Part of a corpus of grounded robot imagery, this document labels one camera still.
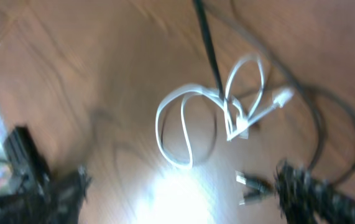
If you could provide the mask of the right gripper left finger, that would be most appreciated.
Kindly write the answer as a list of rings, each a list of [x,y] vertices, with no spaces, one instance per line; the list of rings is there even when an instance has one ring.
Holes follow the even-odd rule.
[[[90,184],[80,167],[22,194],[0,196],[0,223],[78,223]]]

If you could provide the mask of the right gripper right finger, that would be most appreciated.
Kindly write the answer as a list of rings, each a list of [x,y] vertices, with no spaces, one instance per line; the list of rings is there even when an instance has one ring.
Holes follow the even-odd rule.
[[[288,223],[355,223],[355,199],[288,163],[275,178],[279,207]]]

